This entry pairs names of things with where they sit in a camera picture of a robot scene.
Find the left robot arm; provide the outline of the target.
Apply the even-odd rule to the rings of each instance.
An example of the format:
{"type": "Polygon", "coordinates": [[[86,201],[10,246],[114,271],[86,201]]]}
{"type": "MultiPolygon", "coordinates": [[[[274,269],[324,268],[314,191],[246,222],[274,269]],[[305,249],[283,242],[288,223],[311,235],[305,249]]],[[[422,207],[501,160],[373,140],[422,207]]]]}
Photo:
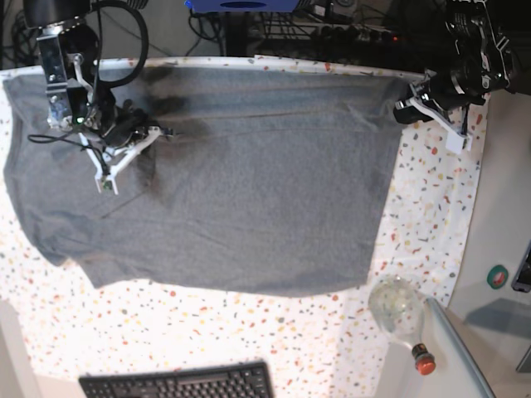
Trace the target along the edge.
{"type": "Polygon", "coordinates": [[[406,97],[395,103],[395,119],[413,124],[447,118],[455,109],[483,105],[488,93],[509,88],[515,75],[509,38],[493,21],[486,1],[448,1],[446,28],[455,41],[457,62],[448,70],[410,84],[406,97]]]}

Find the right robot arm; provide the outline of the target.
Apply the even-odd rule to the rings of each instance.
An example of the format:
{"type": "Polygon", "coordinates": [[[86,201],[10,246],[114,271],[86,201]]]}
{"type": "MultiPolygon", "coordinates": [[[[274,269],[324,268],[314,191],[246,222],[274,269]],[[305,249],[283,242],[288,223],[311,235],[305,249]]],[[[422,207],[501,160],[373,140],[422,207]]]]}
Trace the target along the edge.
{"type": "Polygon", "coordinates": [[[48,123],[64,132],[81,132],[105,147],[122,148],[144,141],[151,128],[148,115],[130,105],[118,106],[114,88],[134,81],[149,52],[149,32],[141,10],[145,1],[25,1],[28,28],[38,32],[37,47],[46,78],[48,123]],[[103,31],[85,22],[105,8],[126,11],[140,33],[140,55],[134,68],[117,80],[103,80],[100,61],[103,31]]]}

